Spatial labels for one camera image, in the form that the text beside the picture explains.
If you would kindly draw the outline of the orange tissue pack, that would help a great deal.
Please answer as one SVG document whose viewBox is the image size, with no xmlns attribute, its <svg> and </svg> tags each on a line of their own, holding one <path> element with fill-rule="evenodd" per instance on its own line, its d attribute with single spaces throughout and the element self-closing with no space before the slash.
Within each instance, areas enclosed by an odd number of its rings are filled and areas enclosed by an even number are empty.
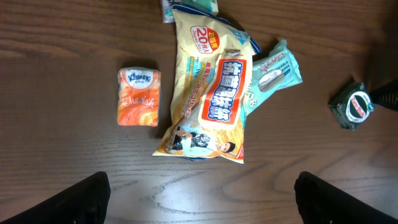
<svg viewBox="0 0 398 224">
<path fill-rule="evenodd" d="M 152 126 L 159 123 L 161 73 L 142 67 L 118 72 L 117 123 L 120 126 Z"/>
</svg>

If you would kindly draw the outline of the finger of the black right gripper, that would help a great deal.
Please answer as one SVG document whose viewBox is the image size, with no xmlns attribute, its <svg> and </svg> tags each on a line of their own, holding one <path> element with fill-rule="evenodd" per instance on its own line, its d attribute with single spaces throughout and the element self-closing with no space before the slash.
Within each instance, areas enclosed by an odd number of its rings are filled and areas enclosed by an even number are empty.
<svg viewBox="0 0 398 224">
<path fill-rule="evenodd" d="M 380 88 L 373 90 L 370 95 L 374 104 L 397 111 L 398 80 L 393 80 Z"/>
</svg>

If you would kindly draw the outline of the yellow snack bag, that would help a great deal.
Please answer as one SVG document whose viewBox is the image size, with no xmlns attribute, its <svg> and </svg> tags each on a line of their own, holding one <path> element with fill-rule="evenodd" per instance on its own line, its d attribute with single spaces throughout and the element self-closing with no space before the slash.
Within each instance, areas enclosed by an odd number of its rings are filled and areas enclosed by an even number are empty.
<svg viewBox="0 0 398 224">
<path fill-rule="evenodd" d="M 226 19 L 172 4 L 177 59 L 172 125 L 154 156 L 244 162 L 245 94 L 259 46 Z"/>
</svg>

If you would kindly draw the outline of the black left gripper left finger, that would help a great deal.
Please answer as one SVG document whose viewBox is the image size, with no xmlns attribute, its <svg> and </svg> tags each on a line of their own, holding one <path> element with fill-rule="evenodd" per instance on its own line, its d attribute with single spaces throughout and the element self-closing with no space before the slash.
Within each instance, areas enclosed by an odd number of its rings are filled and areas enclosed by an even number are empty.
<svg viewBox="0 0 398 224">
<path fill-rule="evenodd" d="M 99 171 L 1 224 L 103 224 L 110 195 L 107 173 Z"/>
</svg>

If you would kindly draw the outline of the teal wet wipes pack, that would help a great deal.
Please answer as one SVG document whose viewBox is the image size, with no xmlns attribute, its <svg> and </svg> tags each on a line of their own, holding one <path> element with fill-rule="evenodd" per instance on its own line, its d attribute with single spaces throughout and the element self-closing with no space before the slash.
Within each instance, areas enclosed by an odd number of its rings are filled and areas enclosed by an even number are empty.
<svg viewBox="0 0 398 224">
<path fill-rule="evenodd" d="M 246 113 L 252 113 L 276 91 L 302 82 L 298 62 L 287 41 L 281 40 L 266 58 L 252 65 L 251 84 L 244 99 Z"/>
</svg>

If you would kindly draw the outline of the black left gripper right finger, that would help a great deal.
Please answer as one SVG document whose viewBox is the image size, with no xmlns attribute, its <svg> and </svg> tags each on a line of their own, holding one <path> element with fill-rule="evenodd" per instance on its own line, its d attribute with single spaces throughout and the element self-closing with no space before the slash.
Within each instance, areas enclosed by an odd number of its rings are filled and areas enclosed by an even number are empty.
<svg viewBox="0 0 398 224">
<path fill-rule="evenodd" d="M 294 185 L 298 212 L 305 224 L 397 224 L 397 219 L 303 171 Z"/>
</svg>

